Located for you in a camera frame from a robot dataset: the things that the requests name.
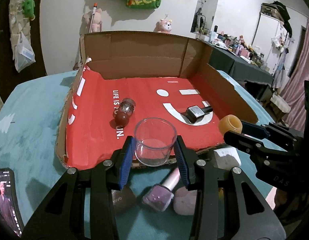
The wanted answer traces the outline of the dark cluttered table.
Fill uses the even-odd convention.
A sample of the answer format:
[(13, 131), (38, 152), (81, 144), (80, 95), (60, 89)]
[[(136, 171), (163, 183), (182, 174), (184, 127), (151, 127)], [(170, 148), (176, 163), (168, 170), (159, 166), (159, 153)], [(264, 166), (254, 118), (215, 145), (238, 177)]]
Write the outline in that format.
[(211, 49), (209, 64), (217, 70), (221, 70), (238, 82), (253, 82), (271, 86), (274, 78), (265, 70), (244, 61), (241, 57), (235, 56), (232, 52), (213, 46), (209, 42), (199, 38), (196, 39), (206, 43)]

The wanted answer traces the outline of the pink bear plush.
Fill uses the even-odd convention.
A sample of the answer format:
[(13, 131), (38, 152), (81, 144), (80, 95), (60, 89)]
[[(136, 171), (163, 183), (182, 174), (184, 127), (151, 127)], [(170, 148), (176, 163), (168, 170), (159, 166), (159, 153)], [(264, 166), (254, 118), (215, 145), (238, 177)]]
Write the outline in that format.
[(172, 30), (172, 20), (161, 19), (157, 22), (154, 32), (170, 34)]

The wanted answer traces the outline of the brown earbud case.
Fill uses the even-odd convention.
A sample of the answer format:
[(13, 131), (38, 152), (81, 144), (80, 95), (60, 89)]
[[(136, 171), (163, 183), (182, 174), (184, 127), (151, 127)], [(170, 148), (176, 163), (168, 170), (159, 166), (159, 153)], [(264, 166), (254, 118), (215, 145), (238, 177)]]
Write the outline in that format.
[(112, 202), (115, 214), (126, 212), (136, 202), (136, 195), (128, 185), (125, 185), (122, 190), (112, 190)]

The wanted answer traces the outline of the cardboard box with red liner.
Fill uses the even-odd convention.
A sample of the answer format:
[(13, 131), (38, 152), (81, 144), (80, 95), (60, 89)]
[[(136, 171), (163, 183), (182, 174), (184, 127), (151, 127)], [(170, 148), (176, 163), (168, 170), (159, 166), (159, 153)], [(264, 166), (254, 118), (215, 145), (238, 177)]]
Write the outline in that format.
[[(229, 94), (217, 88), (217, 81), (221, 80), (218, 79), (219, 72), (209, 64), (212, 49), (202, 41), (164, 33), (105, 31), (83, 35), (80, 50), (84, 65), (67, 94), (56, 139), (56, 155), (67, 167), (85, 170), (108, 159), (113, 151), (121, 148), (127, 136), (133, 135), (137, 123), (145, 118), (169, 121), (186, 145), (197, 151), (223, 144), (218, 123), (226, 115), (232, 114), (253, 124), (258, 121), (256, 113), (235, 89), (230, 89)], [(112, 117), (110, 121), (105, 120), (108, 111), (101, 110), (102, 101), (97, 95), (101, 92), (99, 89), (109, 88), (103, 85), (105, 80), (189, 79), (195, 74), (203, 78), (203, 85), (208, 84), (205, 81), (212, 81), (211, 88), (217, 88), (217, 91), (210, 90), (208, 94), (200, 85), (193, 89), (177, 88), (182, 96), (178, 101), (186, 100), (186, 107), (181, 110), (172, 103), (159, 102), (168, 100), (170, 94), (166, 89), (158, 89), (155, 97), (147, 96), (137, 111), (137, 103), (140, 104), (142, 99), (137, 93), (125, 96), (124, 89), (132, 92), (126, 86), (121, 93), (112, 91)], [(134, 100), (136, 108), (127, 126), (119, 128), (114, 122), (113, 112), (124, 98)], [(185, 113), (191, 106), (211, 106), (213, 111), (192, 124)]]

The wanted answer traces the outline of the green plush on door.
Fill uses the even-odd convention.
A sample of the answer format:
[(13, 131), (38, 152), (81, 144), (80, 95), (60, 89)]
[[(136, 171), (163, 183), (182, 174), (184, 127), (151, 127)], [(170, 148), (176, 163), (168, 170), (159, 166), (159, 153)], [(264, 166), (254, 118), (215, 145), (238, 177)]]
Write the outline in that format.
[(22, 3), (22, 10), (25, 17), (29, 18), (31, 21), (35, 20), (35, 2), (34, 0), (24, 0)]

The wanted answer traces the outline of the pink plush toy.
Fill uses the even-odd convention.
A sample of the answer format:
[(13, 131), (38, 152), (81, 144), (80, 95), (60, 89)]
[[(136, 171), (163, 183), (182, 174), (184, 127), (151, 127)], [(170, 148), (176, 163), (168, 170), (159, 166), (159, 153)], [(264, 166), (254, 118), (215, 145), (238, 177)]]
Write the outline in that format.
[(94, 8), (92, 11), (85, 13), (83, 18), (88, 27), (88, 33), (97, 33), (102, 31), (102, 10), (101, 8)]

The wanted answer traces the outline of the orange capped white stick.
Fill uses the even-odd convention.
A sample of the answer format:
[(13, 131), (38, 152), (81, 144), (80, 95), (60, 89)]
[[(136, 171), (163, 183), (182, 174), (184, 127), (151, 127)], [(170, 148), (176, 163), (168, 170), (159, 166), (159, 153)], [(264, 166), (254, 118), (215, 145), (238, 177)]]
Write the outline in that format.
[(97, 6), (98, 6), (98, 4), (94, 3), (93, 9), (92, 9), (92, 12), (91, 12), (90, 27), (89, 27), (89, 31), (88, 31), (89, 33), (92, 32), (92, 25), (93, 25), (94, 15), (95, 15), (95, 12), (97, 10)]

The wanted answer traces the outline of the teal fuzzy table cover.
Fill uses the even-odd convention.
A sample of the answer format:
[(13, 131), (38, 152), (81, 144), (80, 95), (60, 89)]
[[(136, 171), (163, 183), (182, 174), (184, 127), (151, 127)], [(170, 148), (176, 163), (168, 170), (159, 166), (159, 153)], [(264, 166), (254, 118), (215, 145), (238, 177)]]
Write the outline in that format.
[[(16, 179), (16, 195), (21, 217), (26, 225), (35, 209), (43, 201), (49, 190), (66, 171), (59, 161), (55, 146), (58, 127), (61, 120), (62, 107), (65, 98), (73, 85), (76, 72), (42, 77), (18, 85), (10, 94), (0, 112), (0, 168), (11, 168)], [(235, 89), (257, 114), (258, 124), (270, 121), (270, 117), (257, 105), (257, 102), (236, 81), (224, 72), (218, 73), (221, 81), (217, 81), (217, 88), (230, 94)], [(125, 90), (125, 96), (137, 93), (142, 99), (137, 103), (137, 111), (146, 102), (146, 97), (153, 95), (158, 89), (169, 92), (168, 100), (159, 102), (172, 103), (181, 110), (186, 107), (186, 100), (179, 100), (181, 94), (178, 89), (193, 89), (203, 86), (203, 90), (216, 92), (211, 88), (212, 81), (203, 85), (203, 78), (199, 74), (189, 79), (178, 77), (158, 78), (129, 78), (105, 80), (103, 85), (109, 88), (99, 89), (97, 92), (102, 101), (102, 109), (107, 110), (106, 121), (110, 121), (113, 104), (112, 91), (127, 86), (132, 92)], [(238, 152), (243, 161), (244, 172), (266, 196), (270, 186), (255, 177), (256, 169), (247, 154)], [(159, 181), (167, 175), (169, 168), (146, 168), (131, 172), (131, 188), (135, 193), (141, 193), (151, 183)], [(190, 233), (192, 218), (177, 215), (172, 208), (163, 213), (155, 213), (135, 205), (123, 215), (116, 218), (120, 239), (187, 239)], [(64, 236), (48, 236), (48, 226), (39, 226), (39, 236), (31, 239), (82, 239), (75, 228), (64, 227), (61, 222), (54, 224), (54, 229), (61, 229)]]

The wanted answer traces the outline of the pink white earbud case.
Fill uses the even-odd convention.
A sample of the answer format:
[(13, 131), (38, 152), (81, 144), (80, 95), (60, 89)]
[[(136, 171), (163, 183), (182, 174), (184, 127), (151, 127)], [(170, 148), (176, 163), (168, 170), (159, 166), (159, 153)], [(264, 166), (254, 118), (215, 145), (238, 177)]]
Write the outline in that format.
[(173, 198), (173, 209), (181, 216), (193, 216), (195, 213), (197, 190), (188, 191), (185, 187), (179, 188)]

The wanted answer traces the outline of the black smartphone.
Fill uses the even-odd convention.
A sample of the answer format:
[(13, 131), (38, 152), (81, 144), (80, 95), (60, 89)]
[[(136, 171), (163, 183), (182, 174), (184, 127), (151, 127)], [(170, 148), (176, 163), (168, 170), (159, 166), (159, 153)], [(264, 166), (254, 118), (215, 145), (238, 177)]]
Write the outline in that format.
[(21, 237), (24, 224), (18, 208), (14, 172), (10, 168), (0, 168), (0, 214), (8, 228)]

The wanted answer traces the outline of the amber round jar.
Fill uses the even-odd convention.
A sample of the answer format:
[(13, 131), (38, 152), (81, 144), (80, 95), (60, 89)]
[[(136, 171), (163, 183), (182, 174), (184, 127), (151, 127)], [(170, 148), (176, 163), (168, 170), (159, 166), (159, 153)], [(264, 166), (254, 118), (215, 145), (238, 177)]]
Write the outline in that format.
[(241, 120), (235, 116), (235, 115), (226, 115), (223, 117), (218, 124), (218, 129), (221, 133), (221, 135), (225, 135), (226, 132), (232, 131), (236, 133), (241, 133), (242, 132), (242, 122)]

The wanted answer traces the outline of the black square perfume bottle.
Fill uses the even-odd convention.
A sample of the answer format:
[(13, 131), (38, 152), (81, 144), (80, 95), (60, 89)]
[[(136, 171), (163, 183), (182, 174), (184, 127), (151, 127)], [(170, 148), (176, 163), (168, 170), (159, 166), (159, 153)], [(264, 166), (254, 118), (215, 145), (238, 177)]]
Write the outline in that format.
[(191, 106), (186, 109), (186, 117), (188, 120), (194, 124), (198, 121), (201, 121), (206, 115), (211, 113), (213, 108), (211, 106), (206, 106), (200, 108), (199, 106)]

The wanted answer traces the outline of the pink curtain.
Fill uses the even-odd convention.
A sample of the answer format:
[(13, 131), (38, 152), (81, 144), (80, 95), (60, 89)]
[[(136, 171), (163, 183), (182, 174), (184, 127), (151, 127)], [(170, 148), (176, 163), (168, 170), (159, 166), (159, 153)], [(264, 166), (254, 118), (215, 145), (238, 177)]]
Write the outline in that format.
[(298, 64), (280, 96), (291, 107), (283, 119), (290, 128), (303, 132), (305, 129), (305, 89), (304, 81), (309, 81), (309, 20), (307, 21), (304, 45)]

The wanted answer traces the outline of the dark red ball bottle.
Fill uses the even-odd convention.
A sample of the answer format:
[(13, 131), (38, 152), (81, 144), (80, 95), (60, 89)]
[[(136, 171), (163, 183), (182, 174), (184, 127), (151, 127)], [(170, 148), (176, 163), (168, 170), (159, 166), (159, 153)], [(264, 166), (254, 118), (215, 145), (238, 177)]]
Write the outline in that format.
[(114, 110), (113, 117), (117, 127), (124, 128), (129, 123), (130, 117), (133, 115), (136, 103), (130, 98), (124, 98), (119, 107)]

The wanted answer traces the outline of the purple nail polish bottle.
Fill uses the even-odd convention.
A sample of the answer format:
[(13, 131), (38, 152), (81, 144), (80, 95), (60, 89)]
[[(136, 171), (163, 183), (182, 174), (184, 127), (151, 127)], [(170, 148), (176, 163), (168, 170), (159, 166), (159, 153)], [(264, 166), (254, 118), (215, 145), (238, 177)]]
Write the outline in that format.
[(142, 198), (143, 204), (155, 211), (163, 212), (173, 200), (173, 189), (180, 180), (180, 172), (175, 168), (163, 181), (162, 184), (155, 184), (150, 191)]

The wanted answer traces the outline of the clear glass cup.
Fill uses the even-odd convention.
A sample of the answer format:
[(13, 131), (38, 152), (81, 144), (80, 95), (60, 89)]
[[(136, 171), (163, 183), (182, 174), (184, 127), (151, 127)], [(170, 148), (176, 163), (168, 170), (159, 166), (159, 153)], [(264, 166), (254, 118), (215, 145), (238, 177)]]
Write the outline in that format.
[(177, 131), (169, 121), (162, 118), (145, 118), (135, 127), (135, 156), (146, 166), (164, 165), (169, 159), (176, 138)]

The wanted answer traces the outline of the white plastic bag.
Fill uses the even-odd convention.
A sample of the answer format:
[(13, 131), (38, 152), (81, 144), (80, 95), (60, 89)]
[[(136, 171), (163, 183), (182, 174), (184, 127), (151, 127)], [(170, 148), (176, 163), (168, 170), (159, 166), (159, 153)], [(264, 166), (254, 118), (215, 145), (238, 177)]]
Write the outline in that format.
[(23, 32), (20, 32), (15, 47), (15, 68), (20, 73), (24, 68), (35, 63), (35, 54), (31, 44)]

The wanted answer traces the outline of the white power adapter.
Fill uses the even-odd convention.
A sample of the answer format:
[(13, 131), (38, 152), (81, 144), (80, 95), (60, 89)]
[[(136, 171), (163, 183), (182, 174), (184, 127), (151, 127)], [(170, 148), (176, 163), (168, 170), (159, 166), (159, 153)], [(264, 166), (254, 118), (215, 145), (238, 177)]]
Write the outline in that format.
[(216, 166), (230, 171), (233, 167), (241, 167), (241, 160), (237, 149), (234, 147), (219, 148), (214, 150)]

